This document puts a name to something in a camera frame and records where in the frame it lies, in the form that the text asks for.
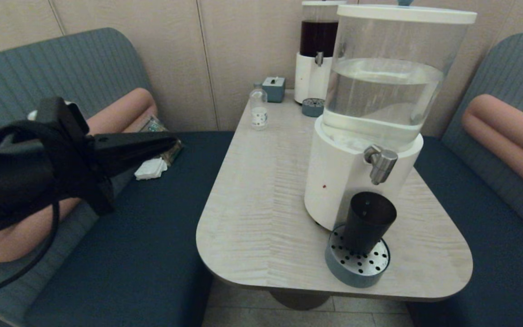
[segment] table base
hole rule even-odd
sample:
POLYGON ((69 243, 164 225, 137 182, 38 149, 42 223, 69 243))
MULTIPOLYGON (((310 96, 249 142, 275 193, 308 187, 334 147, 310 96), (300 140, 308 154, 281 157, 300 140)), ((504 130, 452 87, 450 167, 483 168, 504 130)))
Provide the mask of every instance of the table base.
POLYGON ((294 310, 310 310, 324 304, 330 296, 301 294, 296 292, 270 292, 278 302, 294 310))

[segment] small glass bottle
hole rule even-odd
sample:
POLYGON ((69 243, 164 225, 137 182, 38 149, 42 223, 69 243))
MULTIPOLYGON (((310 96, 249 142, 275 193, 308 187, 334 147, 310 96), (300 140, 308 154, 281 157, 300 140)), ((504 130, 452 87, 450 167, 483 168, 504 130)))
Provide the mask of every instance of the small glass bottle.
POLYGON ((252 111, 252 127, 255 130, 267 128, 267 93, 261 83, 254 83, 254 89, 249 94, 249 108, 252 111))

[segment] label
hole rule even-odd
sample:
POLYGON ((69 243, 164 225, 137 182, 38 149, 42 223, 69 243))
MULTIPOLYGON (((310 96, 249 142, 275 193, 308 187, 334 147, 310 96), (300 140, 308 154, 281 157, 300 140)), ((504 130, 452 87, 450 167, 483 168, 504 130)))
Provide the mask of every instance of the label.
POLYGON ((252 109, 252 127, 263 128, 267 125, 267 109, 261 106, 252 109))

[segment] beverage dispenser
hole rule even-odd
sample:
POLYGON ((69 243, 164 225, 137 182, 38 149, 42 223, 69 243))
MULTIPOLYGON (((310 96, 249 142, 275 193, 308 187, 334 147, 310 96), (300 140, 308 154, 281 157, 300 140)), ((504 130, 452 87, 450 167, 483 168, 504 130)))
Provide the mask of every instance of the beverage dispenser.
POLYGON ((296 55, 294 99, 326 99, 338 29, 338 5, 346 1, 303 1, 300 52, 296 55))
POLYGON ((324 114, 314 125, 305 205, 332 230, 350 198, 391 201, 423 147, 421 126, 477 13, 341 5, 324 114))

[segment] snack package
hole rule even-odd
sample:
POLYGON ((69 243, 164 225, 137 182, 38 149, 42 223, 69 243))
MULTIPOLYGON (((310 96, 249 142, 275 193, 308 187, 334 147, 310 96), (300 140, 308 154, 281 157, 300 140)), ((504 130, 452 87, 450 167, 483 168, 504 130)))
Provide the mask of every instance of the snack package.
MULTIPOLYGON (((151 115, 149 116, 145 126, 143 126, 143 128, 141 128, 139 132, 169 132, 169 130, 164 127, 164 125, 160 122, 160 120, 158 120, 158 118, 151 115)), ((167 166, 170 167, 182 149, 183 143, 179 139, 174 147, 172 147, 168 151, 165 151, 164 153, 161 153, 160 157, 163 158, 167 166)))

